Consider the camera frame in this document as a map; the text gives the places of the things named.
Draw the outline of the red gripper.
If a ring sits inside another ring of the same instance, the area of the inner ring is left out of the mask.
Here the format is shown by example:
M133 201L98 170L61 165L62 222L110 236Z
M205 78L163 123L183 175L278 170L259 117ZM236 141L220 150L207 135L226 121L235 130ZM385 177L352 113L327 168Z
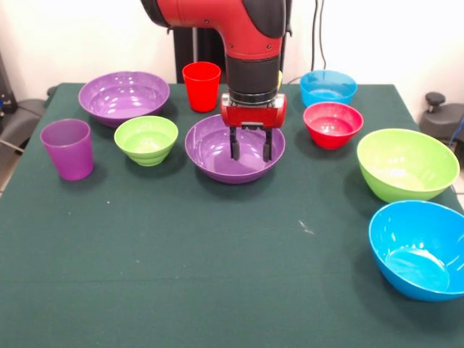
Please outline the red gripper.
M223 122L230 128L229 139L231 159L239 160L240 148L236 137L236 128L257 126L264 128L265 143L262 158L265 162L272 160L273 131L271 128L283 126L286 117L287 98L285 94L277 94L270 103L262 105L237 104L224 93L220 98L220 114Z

